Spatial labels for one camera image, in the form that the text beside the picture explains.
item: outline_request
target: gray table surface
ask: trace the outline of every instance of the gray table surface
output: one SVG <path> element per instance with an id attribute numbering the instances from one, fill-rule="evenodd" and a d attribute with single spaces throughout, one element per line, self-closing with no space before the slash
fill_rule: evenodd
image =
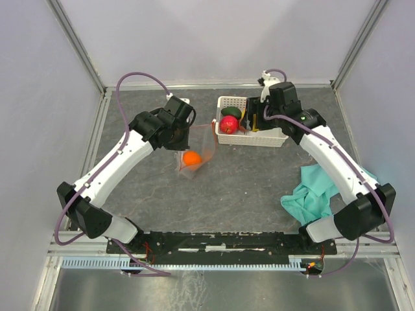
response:
<path id="1" fill-rule="evenodd" d="M 259 96 L 260 89 L 177 90 L 197 110 L 195 124 L 215 117 L 220 96 Z M 346 126 L 330 88 L 298 89 L 303 108 L 314 108 L 335 137 L 351 153 Z M 121 102 L 129 120 L 144 110 L 164 106 L 163 91 L 123 91 Z M 100 160 L 121 138 L 123 122 L 113 94 L 97 153 Z M 195 178 L 179 176 L 173 151 L 156 150 L 140 162 L 110 194 L 104 208 L 128 217 L 145 231 L 284 231 L 297 222 L 279 199 L 300 182 L 300 167 L 315 161 L 293 141 L 281 148 L 220 144 L 213 159 Z M 344 204 L 332 198 L 337 211 Z"/>

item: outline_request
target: white wall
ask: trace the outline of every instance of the white wall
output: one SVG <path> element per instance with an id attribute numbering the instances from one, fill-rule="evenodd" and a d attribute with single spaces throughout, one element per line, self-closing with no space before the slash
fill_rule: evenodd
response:
<path id="1" fill-rule="evenodd" d="M 340 97 L 362 164 L 397 192 L 392 220 L 415 288 L 415 2 L 391 1 Z"/>
<path id="2" fill-rule="evenodd" d="M 336 77 L 375 3 L 374 0 L 61 2 L 107 86 L 114 86 L 124 73 L 137 70 L 173 84 L 255 83 L 261 71 L 269 67 L 285 70 L 293 82 L 328 83 Z"/>
<path id="3" fill-rule="evenodd" d="M 45 1 L 0 12 L 0 310 L 29 310 L 99 93 Z"/>

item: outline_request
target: metal frame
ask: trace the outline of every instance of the metal frame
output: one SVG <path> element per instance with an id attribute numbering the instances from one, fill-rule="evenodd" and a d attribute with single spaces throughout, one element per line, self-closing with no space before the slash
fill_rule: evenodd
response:
<path id="1" fill-rule="evenodd" d="M 340 112 L 342 113 L 344 124 L 346 125 L 346 131 L 347 131 L 348 136 L 349 136 L 350 145 L 351 145 L 353 155 L 355 156 L 356 162 L 358 164 L 361 164 L 361 159 L 359 157 L 359 152 L 357 151 L 357 146 L 355 144 L 355 140 L 353 139 L 353 133 L 351 131 L 350 124 L 349 124 L 348 119 L 346 118 L 346 114 L 344 112 L 342 99 L 341 99 L 340 94 L 339 94 L 337 89 L 334 89 L 333 91 L 334 91 L 334 94 L 335 94 L 337 104 L 340 107 Z"/>
<path id="2" fill-rule="evenodd" d="M 68 38 L 69 42 L 73 46 L 76 54 L 79 57 L 82 65 L 84 65 L 86 71 L 90 75 L 93 83 L 97 87 L 99 93 L 105 93 L 105 85 L 102 83 L 99 75 L 94 68 L 91 59 L 89 58 L 85 47 L 83 46 L 82 42 L 79 40 L 77 34 L 75 33 L 71 22 L 69 21 L 68 16 L 66 15 L 61 3 L 59 0 L 46 0 L 46 2 L 51 7 L 51 10 L 55 17 L 57 18 L 59 24 L 61 25 L 62 29 L 64 30 L 66 37 Z"/>
<path id="3" fill-rule="evenodd" d="M 51 307 L 61 265 L 62 257 L 47 257 L 41 273 L 38 289 L 33 299 L 32 311 L 49 310 Z"/>
<path id="4" fill-rule="evenodd" d="M 59 0 L 47 0 L 51 10 L 55 14 L 57 20 L 61 24 L 68 40 L 71 42 L 75 52 L 78 54 L 80 61 L 86 68 L 87 72 L 89 73 L 91 79 L 93 80 L 95 86 L 102 94 L 102 100 L 99 104 L 99 108 L 97 111 L 97 116 L 95 118 L 95 123 L 93 125 L 91 138 L 89 140 L 88 149 L 86 152 L 86 159 L 82 166 L 81 175 L 85 174 L 89 171 L 95 162 L 95 158 L 97 155 L 97 149 L 99 145 L 99 141 L 101 139 L 101 133 L 104 126 L 106 114 L 108 111 L 108 106 L 110 103 L 112 91 L 115 90 L 114 87 L 109 87 L 108 89 L 102 83 L 99 75 L 97 74 L 82 42 L 79 40 L 73 27 L 70 24 L 69 18 L 64 12 L 62 5 L 60 4 Z M 340 70 L 338 76 L 333 81 L 331 85 L 329 84 L 298 84 L 298 87 L 332 87 L 335 91 L 336 98 L 338 103 L 340 104 L 340 108 L 342 109 L 342 104 L 340 97 L 338 96 L 337 90 L 345 80 L 347 74 L 349 73 L 351 67 L 353 66 L 355 60 L 357 59 L 360 51 L 362 50 L 364 44 L 367 42 L 370 34 L 372 33 L 376 23 L 379 21 L 382 13 L 385 11 L 385 8 L 388 4 L 389 0 L 378 0 L 372 7 L 368 17 L 366 18 L 363 26 L 361 27 L 358 36 L 355 38 L 353 45 L 351 46 Z M 169 85 L 170 89 L 237 89 L 237 88 L 259 88 L 257 84 L 251 84 L 250 82 L 247 84 L 244 83 L 229 83 L 229 84 L 215 84 L 215 83 L 205 83 L 205 84 L 192 84 L 192 85 Z M 121 90 L 123 91 L 130 91 L 130 90 L 152 90 L 152 89 L 159 89 L 159 86 L 150 85 L 150 84 L 143 84 L 140 86 L 125 86 L 122 87 Z M 351 132 L 346 122 L 346 127 L 350 134 L 350 138 L 353 142 Z M 358 153 L 355 149 L 354 144 L 352 143 L 353 151 L 357 156 L 357 160 L 359 162 Z M 73 231 L 62 231 L 60 232 L 60 236 L 62 239 L 67 240 L 77 234 L 77 232 Z M 388 233 L 385 232 L 374 232 L 372 235 L 386 238 Z M 53 294 L 54 288 L 56 286 L 56 282 L 58 280 L 58 275 L 60 268 L 62 267 L 62 262 L 64 258 L 69 256 L 75 257 L 94 257 L 94 258 L 101 258 L 104 261 L 114 259 L 114 257 L 118 257 L 118 259 L 125 260 L 126 255 L 115 255 L 115 254 L 106 254 L 106 243 L 108 241 L 103 238 L 96 238 L 94 240 L 90 240 L 88 237 L 83 236 L 76 242 L 72 243 L 71 245 L 62 247 L 58 246 L 54 243 L 52 239 L 50 248 L 47 254 L 47 260 L 45 266 L 43 268 L 38 289 L 36 295 L 34 297 L 34 302 L 32 305 L 32 310 L 48 310 Z M 327 256 L 327 258 L 350 258 L 351 254 L 355 249 L 355 243 L 351 242 L 346 239 L 339 239 L 336 241 L 338 255 Z M 290 259 L 297 260 L 297 259 L 315 259 L 318 256 L 307 256 L 307 255 L 296 255 L 290 256 Z M 361 247 L 360 251 L 357 254 L 357 258 L 384 258 L 385 265 L 388 271 L 388 276 L 391 282 L 392 289 L 394 291 L 396 301 L 398 303 L 400 310 L 415 310 L 415 298 L 412 288 L 410 287 L 410 283 L 403 268 L 402 260 L 399 255 L 398 248 L 395 244 L 380 244 L 374 242 L 372 240 L 368 240 L 366 238 L 361 239 Z"/>
<path id="5" fill-rule="evenodd" d="M 357 37 L 353 41 L 353 44 L 350 47 L 350 50 L 347 53 L 346 58 L 343 61 L 343 64 L 341 65 L 336 79 L 333 81 L 331 85 L 334 90 L 338 90 L 339 87 L 342 85 L 344 79 L 346 78 L 350 69 L 355 63 L 355 60 L 357 59 L 364 44 L 368 41 L 370 34 L 375 28 L 377 22 L 380 20 L 382 13 L 385 11 L 388 3 L 389 0 L 377 0 L 376 3 L 373 5 Z"/>

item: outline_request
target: yellow object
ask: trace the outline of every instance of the yellow object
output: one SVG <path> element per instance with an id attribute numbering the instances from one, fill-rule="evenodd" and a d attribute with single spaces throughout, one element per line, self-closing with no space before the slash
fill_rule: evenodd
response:
<path id="1" fill-rule="evenodd" d="M 257 115 L 254 115 L 254 121 L 253 121 L 253 126 L 252 126 L 252 131 L 253 132 L 258 132 L 258 128 L 257 128 Z"/>
<path id="2" fill-rule="evenodd" d="M 193 150 L 189 150 L 183 154 L 183 162 L 188 167 L 190 165 L 201 164 L 203 160 L 200 154 Z"/>

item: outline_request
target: orange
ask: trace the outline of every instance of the orange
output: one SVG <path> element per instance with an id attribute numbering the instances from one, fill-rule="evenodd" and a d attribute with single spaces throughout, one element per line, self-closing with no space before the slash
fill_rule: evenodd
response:
<path id="1" fill-rule="evenodd" d="M 202 157 L 195 151 L 186 151 L 183 155 L 183 162 L 188 167 L 189 165 L 201 164 Z"/>

